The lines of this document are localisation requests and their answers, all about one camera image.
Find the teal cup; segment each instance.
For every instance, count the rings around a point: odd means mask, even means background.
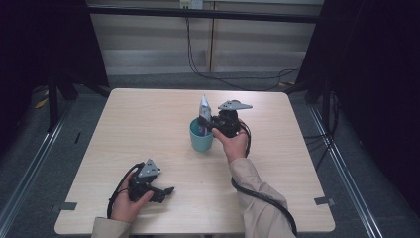
[[[206,152],[213,143],[213,133],[207,132],[205,136],[200,136],[200,126],[198,125],[197,118],[189,124],[189,135],[191,137],[192,148],[197,152]]]

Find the person's left hand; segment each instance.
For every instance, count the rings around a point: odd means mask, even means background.
[[[124,180],[120,186],[120,190],[129,186],[129,179],[134,173],[131,173]],[[138,201],[133,202],[129,198],[129,192],[127,190],[121,191],[117,199],[115,199],[114,206],[112,208],[111,219],[132,223],[136,220],[142,207],[148,203],[154,193],[150,190],[145,193]]]

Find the white wall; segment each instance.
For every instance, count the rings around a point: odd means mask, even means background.
[[[250,1],[205,1],[204,9],[316,16],[322,4],[317,0]],[[179,1],[173,0],[88,0],[87,3],[179,8]],[[91,18],[108,74],[191,71],[185,19],[97,14],[92,14]],[[193,58],[200,71],[296,67],[304,58],[314,29],[313,24],[299,23],[209,19],[189,19],[189,22]]]

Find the gray floor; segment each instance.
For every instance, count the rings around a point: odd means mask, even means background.
[[[268,76],[272,73],[219,73],[218,75]],[[295,75],[291,74],[282,80],[293,81]],[[204,79],[193,73],[110,76],[109,80],[112,88],[237,89],[220,80]],[[264,90],[277,84],[276,79],[235,79],[229,82],[246,89],[256,90]],[[277,87],[271,91],[281,91],[284,88]],[[53,231],[58,213],[51,212],[51,208],[54,204],[65,201],[106,103],[106,98],[95,94],[90,89],[77,86],[77,90],[80,95],[76,101],[62,101],[60,104],[61,111],[67,104],[70,108],[62,129],[34,182],[29,187],[24,203],[14,217],[5,237],[59,237]],[[13,146],[2,155],[0,209],[5,208],[46,136],[49,126],[48,106],[41,109],[33,108],[41,97],[41,93],[34,94],[33,105],[28,108],[22,120]],[[310,106],[306,105],[303,97],[304,92],[293,93],[289,97],[302,134],[303,136],[318,135]],[[326,147],[322,140],[317,138],[308,138],[306,141],[313,163],[316,165]],[[360,146],[357,135],[343,114],[340,115],[335,141],[367,206],[378,223],[382,236],[420,237],[418,217],[410,210],[394,186],[377,169],[368,152]],[[328,154],[319,168],[318,176],[326,196],[336,201],[336,205],[331,206],[336,229],[327,234],[299,234],[299,237],[369,237],[336,166]]]

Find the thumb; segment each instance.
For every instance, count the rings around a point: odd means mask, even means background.
[[[137,209],[140,210],[142,209],[142,207],[148,203],[148,201],[150,199],[152,199],[152,196],[154,196],[154,192],[152,190],[149,190],[148,192],[146,192],[142,197],[140,197],[140,199],[138,201],[136,201],[133,206]]]

